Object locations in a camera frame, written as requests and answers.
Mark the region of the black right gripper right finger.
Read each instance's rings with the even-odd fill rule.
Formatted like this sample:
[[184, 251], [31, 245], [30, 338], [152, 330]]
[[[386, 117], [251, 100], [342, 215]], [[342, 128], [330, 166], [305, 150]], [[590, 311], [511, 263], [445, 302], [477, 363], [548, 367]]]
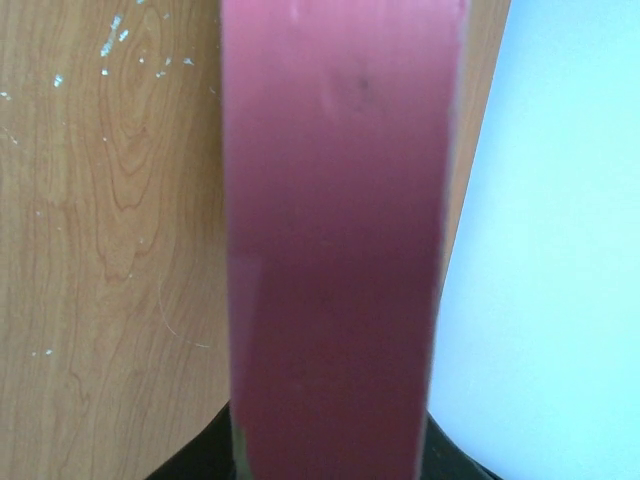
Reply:
[[419, 479], [492, 480], [493, 473], [460, 450], [427, 414]]

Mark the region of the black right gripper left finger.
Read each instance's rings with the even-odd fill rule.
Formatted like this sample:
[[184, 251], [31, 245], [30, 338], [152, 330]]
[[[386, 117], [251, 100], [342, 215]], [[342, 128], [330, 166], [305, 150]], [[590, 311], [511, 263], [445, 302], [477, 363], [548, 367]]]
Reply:
[[146, 477], [147, 480], [235, 478], [229, 407], [223, 407], [196, 437]]

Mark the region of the pink picture frame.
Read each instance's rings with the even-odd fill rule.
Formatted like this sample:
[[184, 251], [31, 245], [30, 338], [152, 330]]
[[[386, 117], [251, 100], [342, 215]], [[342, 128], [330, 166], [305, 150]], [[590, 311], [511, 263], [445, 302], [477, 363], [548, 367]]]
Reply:
[[419, 476], [467, 10], [221, 5], [240, 479]]

